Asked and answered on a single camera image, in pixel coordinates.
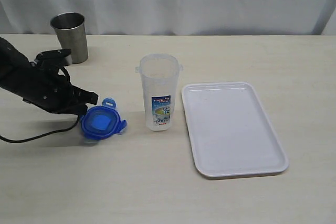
metal cup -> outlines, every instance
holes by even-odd
[[[85,18],[80,13],[58,14],[50,21],[62,48],[71,49],[74,64],[82,63],[89,57],[84,22]]]

blue plastic lid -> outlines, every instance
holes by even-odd
[[[105,98],[102,106],[90,108],[81,119],[84,136],[89,139],[101,140],[114,134],[121,134],[126,127],[126,120],[121,121],[115,110],[116,102],[112,98]]]

white curtain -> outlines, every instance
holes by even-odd
[[[0,33],[50,34],[53,16],[75,11],[85,15],[89,34],[318,34],[329,21],[335,2],[0,0]]]

light wood tabletop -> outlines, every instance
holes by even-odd
[[[55,35],[2,35],[30,60]],[[336,36],[87,36],[89,60],[71,83],[113,97],[128,129],[82,146],[79,128],[0,143],[0,223],[336,223]],[[173,126],[145,127],[135,67],[175,56]],[[189,83],[256,89],[289,158],[277,176],[207,180],[195,169],[181,100]],[[34,136],[73,123],[0,89],[0,135]]]

